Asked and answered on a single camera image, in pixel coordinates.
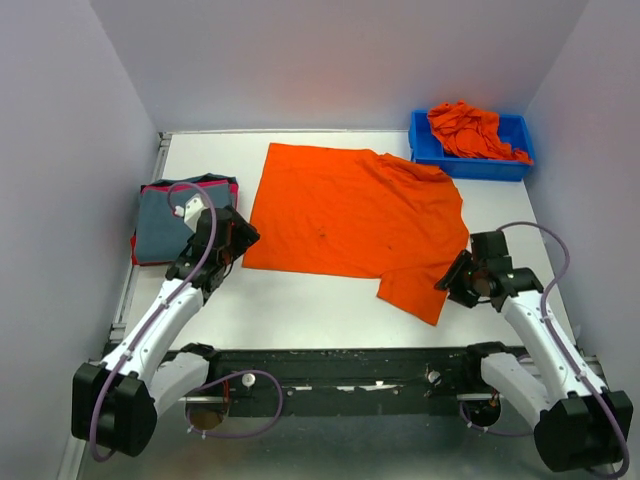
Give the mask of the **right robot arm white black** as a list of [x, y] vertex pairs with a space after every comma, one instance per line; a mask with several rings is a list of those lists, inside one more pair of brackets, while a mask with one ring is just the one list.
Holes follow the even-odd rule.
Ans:
[[537, 372], [529, 373], [499, 342], [476, 344], [460, 367], [462, 384], [502, 395], [530, 426], [549, 470], [623, 477], [631, 463], [632, 401], [611, 390], [580, 355], [552, 313], [552, 287], [531, 269], [514, 267], [502, 228], [472, 235], [470, 245], [436, 289], [467, 308], [488, 302], [517, 333]]

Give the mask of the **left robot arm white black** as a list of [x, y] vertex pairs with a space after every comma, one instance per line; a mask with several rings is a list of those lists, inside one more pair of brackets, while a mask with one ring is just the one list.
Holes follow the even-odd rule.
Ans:
[[166, 356], [177, 335], [221, 286], [234, 262], [260, 238], [232, 206], [206, 208], [194, 234], [169, 266], [157, 297], [130, 334], [72, 380], [71, 433], [135, 457], [158, 418], [183, 394], [214, 393], [220, 368], [188, 347]]

